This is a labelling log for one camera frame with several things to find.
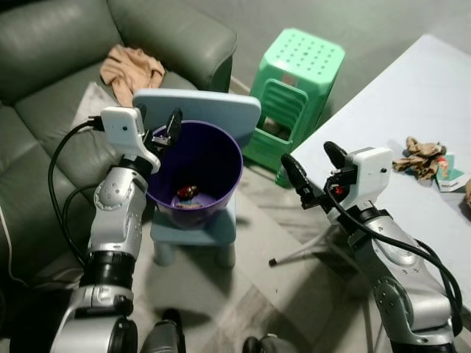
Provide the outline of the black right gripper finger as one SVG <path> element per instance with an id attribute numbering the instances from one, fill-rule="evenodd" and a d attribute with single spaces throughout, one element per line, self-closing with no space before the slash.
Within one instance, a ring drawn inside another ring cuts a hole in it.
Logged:
<path id="1" fill-rule="evenodd" d="M 324 151 L 335 169 L 343 169 L 347 167 L 347 163 L 349 162 L 347 155 L 349 154 L 346 150 L 341 148 L 339 144 L 336 144 L 333 141 L 325 141 Z"/>
<path id="2" fill-rule="evenodd" d="M 289 184 L 299 195 L 302 207 L 315 207 L 319 204 L 319 192 L 316 186 L 307 178 L 306 171 L 291 154 L 283 154 L 280 164 L 285 169 Z"/>

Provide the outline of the purple plastic rubbish bin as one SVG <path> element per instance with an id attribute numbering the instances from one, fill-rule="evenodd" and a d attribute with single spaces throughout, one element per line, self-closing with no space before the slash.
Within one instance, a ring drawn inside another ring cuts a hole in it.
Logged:
<path id="1" fill-rule="evenodd" d="M 242 171 L 242 152 L 228 132 L 186 120 L 174 147 L 161 157 L 159 171 L 149 176 L 147 196 L 176 227 L 201 228 L 228 205 Z M 186 185 L 198 186 L 199 194 L 178 203 L 176 191 Z"/>

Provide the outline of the red and dark trash piece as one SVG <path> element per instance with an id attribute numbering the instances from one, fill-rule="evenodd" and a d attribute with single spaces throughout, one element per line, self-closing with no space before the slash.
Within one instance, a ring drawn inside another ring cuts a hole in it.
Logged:
<path id="1" fill-rule="evenodd" d="M 186 203 L 191 202 L 199 194 L 199 188 L 195 185 L 186 185 L 176 191 L 176 202 Z"/>

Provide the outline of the crumpled brown paper trash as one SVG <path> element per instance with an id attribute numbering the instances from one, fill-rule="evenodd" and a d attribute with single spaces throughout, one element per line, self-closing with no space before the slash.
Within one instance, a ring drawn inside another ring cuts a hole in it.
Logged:
<path id="1" fill-rule="evenodd" d="M 447 147 L 440 143 L 420 143 L 415 137 L 405 141 L 407 156 L 392 161 L 395 171 L 413 171 L 415 178 L 428 181 L 434 177 L 450 175 Z"/>

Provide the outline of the light blue small chair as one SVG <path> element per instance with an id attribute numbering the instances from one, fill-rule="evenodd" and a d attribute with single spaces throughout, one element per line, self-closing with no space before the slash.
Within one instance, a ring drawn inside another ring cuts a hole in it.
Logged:
<path id="1" fill-rule="evenodd" d="M 181 108 L 183 121 L 203 121 L 221 128 L 235 139 L 241 152 L 249 144 L 255 122 L 261 115 L 261 104 L 255 97 L 203 90 L 141 90 L 134 95 L 132 103 L 145 105 L 146 127 L 149 130 L 166 126 L 171 112 Z M 235 265 L 238 232 L 235 194 L 233 192 L 228 205 L 212 221 L 196 229 L 182 229 L 171 224 L 164 215 L 159 214 L 155 204 L 150 231 L 155 246 L 155 263 L 171 265 L 178 246 L 209 246 L 216 249 L 216 262 L 222 268 L 232 268 Z"/>

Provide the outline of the crumpled beige cloth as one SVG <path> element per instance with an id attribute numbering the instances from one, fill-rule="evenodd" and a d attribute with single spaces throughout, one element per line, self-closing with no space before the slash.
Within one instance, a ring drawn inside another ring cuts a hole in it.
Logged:
<path id="1" fill-rule="evenodd" d="M 131 107 L 135 92 L 160 87 L 166 70 L 161 62 L 142 49 L 115 45 L 109 50 L 99 73 L 103 82 L 111 87 L 118 104 Z"/>

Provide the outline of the green plastic stool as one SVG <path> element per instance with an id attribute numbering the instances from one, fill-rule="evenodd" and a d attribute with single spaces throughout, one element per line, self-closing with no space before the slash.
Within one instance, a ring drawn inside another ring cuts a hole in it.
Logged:
<path id="1" fill-rule="evenodd" d="M 273 171 L 277 185 L 288 185 L 280 158 L 326 122 L 324 107 L 343 59 L 340 45 L 297 28 L 283 30 L 263 54 L 250 88 L 261 118 L 243 154 Z"/>

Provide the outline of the dark green leather sofa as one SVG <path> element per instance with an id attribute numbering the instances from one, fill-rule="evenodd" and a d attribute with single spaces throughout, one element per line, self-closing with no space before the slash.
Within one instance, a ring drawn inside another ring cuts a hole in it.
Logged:
<path id="1" fill-rule="evenodd" d="M 89 84 L 113 90 L 99 71 L 118 46 L 141 49 L 165 68 L 163 88 L 229 90 L 235 31 L 184 0 L 0 1 L 0 290 L 76 277 L 47 188 L 60 201 L 97 184 L 118 156 L 101 132 L 80 132 Z"/>

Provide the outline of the small teal and white box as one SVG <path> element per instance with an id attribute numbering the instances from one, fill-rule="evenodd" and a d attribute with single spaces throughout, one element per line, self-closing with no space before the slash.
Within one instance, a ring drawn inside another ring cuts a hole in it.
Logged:
<path id="1" fill-rule="evenodd" d="M 440 192 L 453 193 L 467 185 L 469 175 L 456 167 L 456 158 L 453 154 L 441 155 L 435 161 L 438 167 L 435 181 Z"/>

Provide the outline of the dark right robot leg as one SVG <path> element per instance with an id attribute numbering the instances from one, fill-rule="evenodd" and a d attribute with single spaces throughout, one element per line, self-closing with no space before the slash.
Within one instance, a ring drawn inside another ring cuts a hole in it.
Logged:
<path id="1" fill-rule="evenodd" d="M 261 338 L 249 336 L 243 343 L 241 353 L 297 353 L 297 349 L 289 340 L 266 334 Z"/>

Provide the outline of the dark robot leg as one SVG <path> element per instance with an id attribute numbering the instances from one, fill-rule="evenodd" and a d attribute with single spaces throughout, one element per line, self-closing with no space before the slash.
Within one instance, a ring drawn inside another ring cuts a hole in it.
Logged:
<path id="1" fill-rule="evenodd" d="M 178 310 L 169 308 L 146 336 L 139 353 L 186 353 L 185 334 Z"/>
<path id="2" fill-rule="evenodd" d="M 297 349 L 289 340 L 266 334 L 261 338 L 249 336 L 243 343 L 241 353 L 297 353 Z"/>

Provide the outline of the dark left robot leg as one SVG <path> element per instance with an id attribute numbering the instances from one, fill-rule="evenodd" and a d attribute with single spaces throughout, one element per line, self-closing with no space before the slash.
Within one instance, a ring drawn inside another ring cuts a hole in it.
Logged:
<path id="1" fill-rule="evenodd" d="M 146 336 L 139 353 L 186 353 L 185 334 L 178 310 L 169 308 Z"/>

